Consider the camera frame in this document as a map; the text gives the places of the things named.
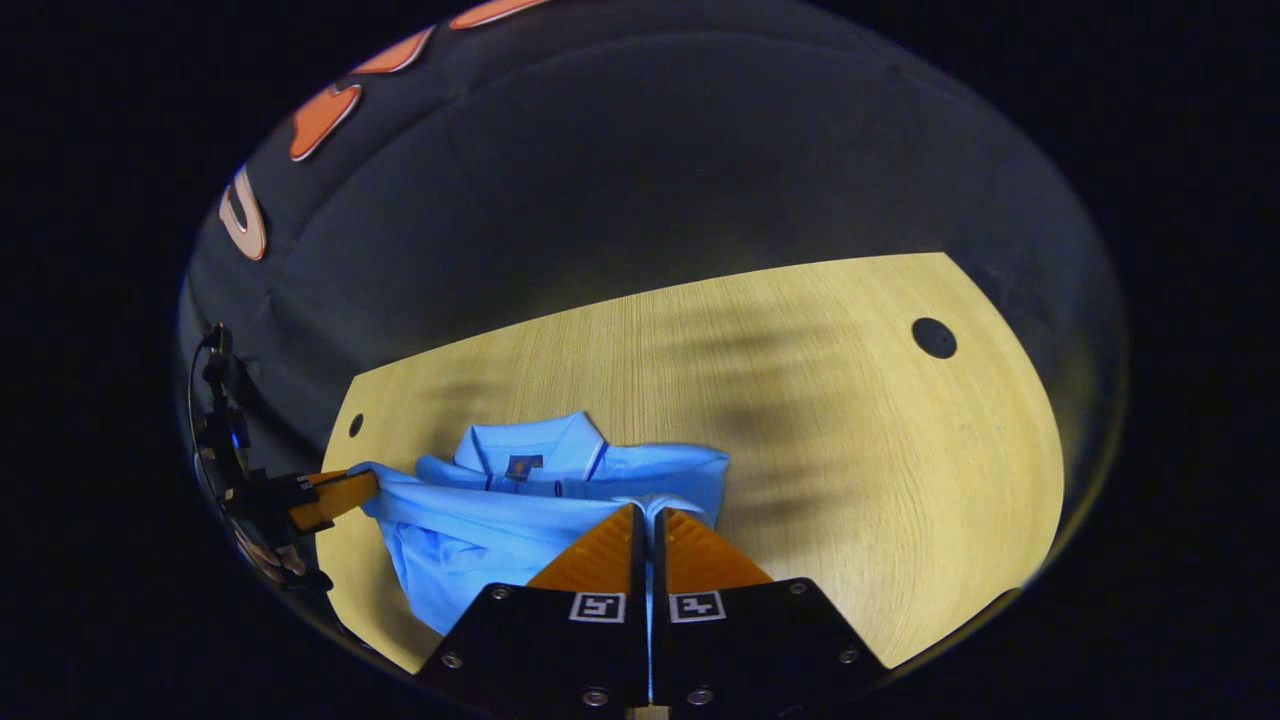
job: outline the orange letter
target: orange letter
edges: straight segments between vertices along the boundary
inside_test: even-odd
[[[329,86],[298,108],[293,115],[293,142],[289,145],[289,158],[297,163],[310,155],[333,128],[344,120],[360,100],[360,86],[353,85],[342,92]]]
[[[547,3],[547,0],[492,0],[453,18],[449,27],[453,29],[467,29],[483,26],[507,15],[513,15],[521,10],[527,10],[534,5],[541,5],[543,3]]]
[[[394,73],[403,70],[422,54],[422,47],[426,46],[426,38],[431,36],[431,31],[435,26],[431,26],[422,32],[406,37],[404,40],[392,45],[387,50],[383,50],[378,55],[370,58],[364,65],[360,65],[353,73],[365,74],[383,74]]]
[[[232,192],[239,199],[239,205],[244,210],[243,223],[232,210]],[[218,217],[232,236],[232,241],[236,242],[236,247],[239,247],[246,258],[257,261],[262,259],[262,255],[266,255],[266,229],[262,227],[262,211],[257,206],[257,197],[253,197],[253,188],[248,184],[246,168],[241,168],[232,184],[223,191],[223,201],[218,205]]]

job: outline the screw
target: screw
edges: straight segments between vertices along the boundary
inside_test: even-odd
[[[604,691],[586,691],[582,693],[582,702],[590,705],[591,707],[600,707],[609,702],[609,693]]]

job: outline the light blue polo shirt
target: light blue polo shirt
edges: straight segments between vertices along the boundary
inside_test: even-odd
[[[489,583],[526,584],[618,507],[663,507],[714,527],[728,455],[692,445],[612,447],[585,413],[472,425],[453,462],[424,456],[417,477],[375,462],[378,520],[410,609],[448,633]]]

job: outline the light wood surface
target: light wood surface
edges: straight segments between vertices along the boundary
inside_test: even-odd
[[[915,345],[922,316],[955,333],[955,356]],[[886,666],[1024,583],[1062,503],[1039,378],[943,254],[657,290],[401,360],[355,378],[325,469],[412,473],[471,423],[577,410],[613,445],[728,452],[719,533],[776,579],[817,580]],[[348,512],[316,538],[342,621],[419,670],[439,635],[410,612],[378,525]]]

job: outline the black fabric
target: black fabric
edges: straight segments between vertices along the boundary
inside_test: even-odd
[[[351,378],[412,354],[684,282],[942,250],[1048,391],[1064,520],[1096,477],[1125,329],[1088,214],[901,47],[792,3],[570,1],[442,24],[406,70],[352,83],[312,156],[288,159],[285,119],[247,163],[265,260],[211,211],[182,296],[180,350],[211,320],[236,332],[269,471],[316,469]]]

